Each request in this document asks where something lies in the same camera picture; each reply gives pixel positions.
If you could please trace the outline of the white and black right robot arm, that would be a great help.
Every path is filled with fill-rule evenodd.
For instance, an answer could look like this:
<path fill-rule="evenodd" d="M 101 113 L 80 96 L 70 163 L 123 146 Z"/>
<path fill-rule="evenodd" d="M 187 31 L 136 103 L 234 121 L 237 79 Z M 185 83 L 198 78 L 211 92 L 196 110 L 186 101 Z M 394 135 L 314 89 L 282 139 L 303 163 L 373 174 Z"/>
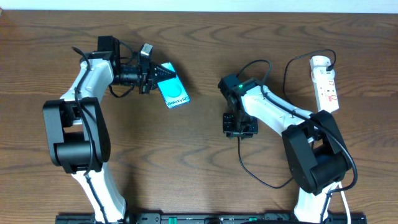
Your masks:
<path fill-rule="evenodd" d="M 273 94 L 255 78 L 240 82 L 230 74 L 218 83 L 228 102 L 229 113 L 223 115 L 223 132 L 239 141 L 258 133 L 262 121 L 281 138 L 292 180 L 300 187 L 294 216 L 300 222 L 325 223 L 335 192 L 351 189 L 341 181 L 347 171 L 358 171 L 349 154 L 336 121 L 331 113 L 302 110 Z"/>

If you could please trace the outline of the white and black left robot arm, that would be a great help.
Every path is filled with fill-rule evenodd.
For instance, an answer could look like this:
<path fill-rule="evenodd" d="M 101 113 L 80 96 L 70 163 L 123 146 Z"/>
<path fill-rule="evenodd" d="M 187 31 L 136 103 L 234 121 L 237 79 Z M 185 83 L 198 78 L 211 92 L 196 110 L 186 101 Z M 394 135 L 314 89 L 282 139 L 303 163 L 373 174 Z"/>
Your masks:
<path fill-rule="evenodd" d="M 132 52 L 129 61 L 122 63 L 122 44 L 105 35 L 98 37 L 93 52 L 74 47 L 81 55 L 77 78 L 59 99 L 43 105 L 50 159 L 81 185 L 94 209 L 92 215 L 57 215 L 56 223 L 137 222 L 109 169 L 111 141 L 100 103 L 112 85 L 138 87 L 140 93 L 148 94 L 177 74 L 151 60 L 150 44 Z"/>

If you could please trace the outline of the blue screen Galaxy smartphone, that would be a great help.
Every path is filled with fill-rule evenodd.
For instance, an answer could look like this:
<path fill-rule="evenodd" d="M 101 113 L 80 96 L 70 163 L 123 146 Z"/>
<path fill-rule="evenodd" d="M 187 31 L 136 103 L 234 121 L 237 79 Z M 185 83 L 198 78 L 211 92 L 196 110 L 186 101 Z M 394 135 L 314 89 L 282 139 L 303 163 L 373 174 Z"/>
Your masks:
<path fill-rule="evenodd" d="M 158 82 L 157 85 L 167 108 L 176 108 L 190 102 L 190 97 L 178 75 L 175 78 Z"/>

